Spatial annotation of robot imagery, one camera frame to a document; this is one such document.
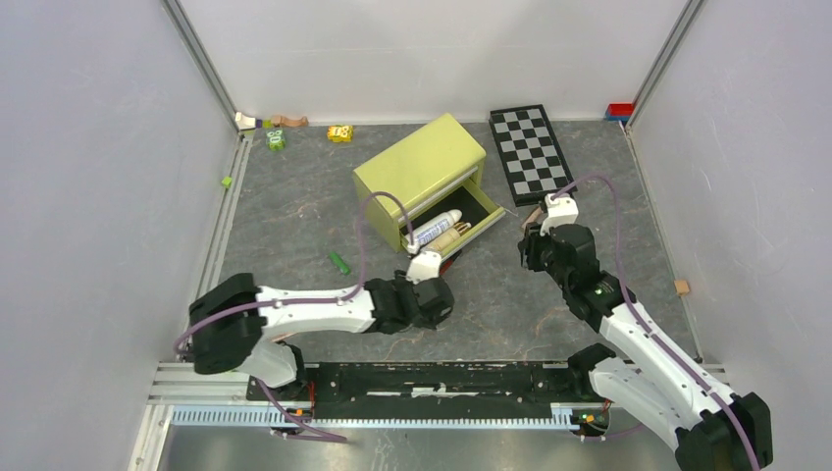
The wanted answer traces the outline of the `red black lip pencil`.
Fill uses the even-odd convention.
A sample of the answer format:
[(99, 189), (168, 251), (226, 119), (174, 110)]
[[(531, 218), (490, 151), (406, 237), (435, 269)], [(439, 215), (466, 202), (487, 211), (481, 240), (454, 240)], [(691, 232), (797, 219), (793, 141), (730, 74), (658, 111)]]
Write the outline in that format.
[(459, 257), (460, 254), (461, 252), (457, 251), (454, 254), (450, 255), (447, 259), (443, 260), (440, 266), (440, 272), (444, 273), (451, 266), (451, 264)]

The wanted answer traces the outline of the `green lipstick tube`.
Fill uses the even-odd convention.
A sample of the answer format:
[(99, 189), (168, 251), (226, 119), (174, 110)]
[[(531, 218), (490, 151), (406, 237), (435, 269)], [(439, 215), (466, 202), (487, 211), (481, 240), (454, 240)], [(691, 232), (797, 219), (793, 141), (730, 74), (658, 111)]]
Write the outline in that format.
[(351, 274), (351, 266), (337, 252), (331, 251), (329, 259), (342, 275), (348, 276)]

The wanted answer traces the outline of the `white lotion tube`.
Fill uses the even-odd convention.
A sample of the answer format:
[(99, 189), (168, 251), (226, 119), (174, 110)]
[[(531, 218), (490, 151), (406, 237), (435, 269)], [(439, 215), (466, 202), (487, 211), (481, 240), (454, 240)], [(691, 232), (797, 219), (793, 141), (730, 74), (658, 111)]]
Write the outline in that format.
[(411, 251), (418, 251), (421, 247), (426, 246), (429, 242), (436, 239), (445, 231), (457, 224), (462, 217), (462, 212), (458, 209), (451, 209), (439, 213), (428, 222), (415, 228), (408, 235), (407, 248)]

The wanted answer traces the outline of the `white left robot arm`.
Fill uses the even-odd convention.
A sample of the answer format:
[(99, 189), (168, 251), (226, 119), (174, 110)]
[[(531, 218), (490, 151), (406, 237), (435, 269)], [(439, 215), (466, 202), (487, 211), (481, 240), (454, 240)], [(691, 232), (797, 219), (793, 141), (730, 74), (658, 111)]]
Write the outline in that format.
[(308, 387), (291, 335), (313, 332), (380, 333), (409, 328), (433, 330), (452, 312), (447, 282), (414, 283), (397, 272), (390, 280), (330, 290), (286, 290), (258, 286), (250, 273), (235, 274), (188, 307), (188, 362), (199, 375), (240, 371), (261, 380), (284, 399)]

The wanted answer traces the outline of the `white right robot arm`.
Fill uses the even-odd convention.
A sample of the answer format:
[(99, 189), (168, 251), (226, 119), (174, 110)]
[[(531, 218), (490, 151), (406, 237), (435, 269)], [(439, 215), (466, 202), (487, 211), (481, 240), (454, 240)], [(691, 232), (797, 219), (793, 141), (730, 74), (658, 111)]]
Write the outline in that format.
[(771, 412), (706, 372), (598, 261), (592, 231), (532, 224), (518, 244), (523, 267), (545, 272), (569, 310), (606, 339), (569, 357), (569, 392), (623, 407), (673, 451), (682, 470), (762, 470), (773, 462)]

